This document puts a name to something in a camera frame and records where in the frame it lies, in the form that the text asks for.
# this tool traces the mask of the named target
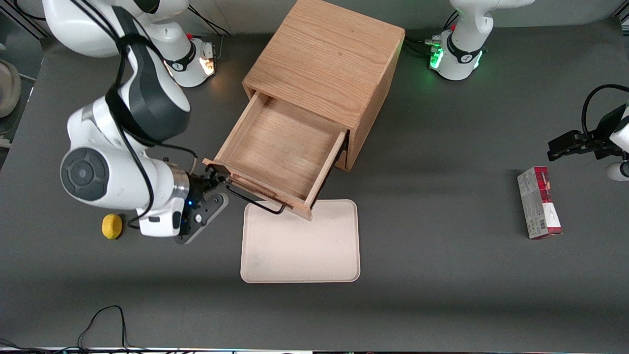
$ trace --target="wooden drawer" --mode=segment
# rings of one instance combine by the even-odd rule
[[[348,130],[256,92],[216,155],[232,184],[308,220]]]

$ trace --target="black metal handle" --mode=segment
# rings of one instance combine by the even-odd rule
[[[255,200],[253,200],[253,199],[251,199],[251,198],[249,198],[249,197],[246,197],[246,196],[244,196],[244,195],[242,195],[242,194],[238,193],[238,192],[237,192],[237,191],[235,191],[235,190],[232,190],[232,189],[230,188],[230,186],[229,186],[229,185],[225,185],[225,188],[226,188],[226,189],[227,189],[227,190],[228,190],[231,194],[235,195],[236,197],[241,198],[241,199],[243,199],[243,200],[245,200],[245,201],[247,201],[247,202],[249,202],[249,203],[251,203],[251,204],[255,205],[255,206],[256,206],[256,207],[258,207],[258,208],[262,208],[262,209],[264,209],[264,210],[266,210],[266,211],[270,212],[271,214],[279,215],[279,214],[281,214],[281,213],[284,211],[284,208],[286,208],[286,206],[285,206],[284,204],[282,204],[282,207],[281,207],[279,210],[273,210],[273,209],[270,209],[270,208],[265,207],[264,205],[262,205],[262,204],[260,204],[260,203],[256,202]]]

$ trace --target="wood grain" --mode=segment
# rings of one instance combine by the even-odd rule
[[[256,92],[214,160],[243,189],[310,218],[346,134],[337,123]]]
[[[298,0],[243,84],[356,130],[403,37],[388,23]]]
[[[371,95],[369,104],[365,107],[365,110],[361,114],[362,119],[360,121],[360,125],[356,130],[350,132],[350,142],[347,149],[348,155],[345,163],[346,171],[350,171],[354,166],[358,153],[360,152],[362,145],[365,143],[367,134],[369,134],[371,126],[373,126],[376,121],[376,117],[378,116],[378,113],[380,113],[384,100],[387,98],[389,88],[391,88],[393,74],[395,73],[395,68],[398,63],[399,53],[402,50],[403,40],[404,38],[400,38],[398,42],[398,49],[391,54],[387,70],[382,74],[378,85],[375,87],[375,90]]]

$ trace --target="gray table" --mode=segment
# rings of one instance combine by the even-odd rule
[[[216,154],[266,41],[225,40],[218,75],[186,90],[192,120],[172,143]],[[0,334],[70,345],[96,310],[119,304],[140,346],[626,352],[629,184],[605,177],[610,161],[546,158],[548,140],[579,127],[590,90],[629,84],[620,26],[496,29],[487,46],[459,83],[404,50],[354,170],[332,172],[321,197],[358,205],[360,278],[249,285],[241,200],[178,246],[135,233],[108,241],[107,210],[63,191],[65,121],[105,92],[117,60],[52,45],[0,173]],[[625,100],[601,93],[591,124]],[[166,153],[189,163],[151,154]],[[530,241],[515,177],[546,164],[565,233]],[[105,313],[87,343],[117,346],[119,330]]]

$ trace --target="yellow sponge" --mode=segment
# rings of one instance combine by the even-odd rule
[[[122,232],[122,219],[117,214],[105,215],[103,218],[103,235],[110,240],[117,239]]]

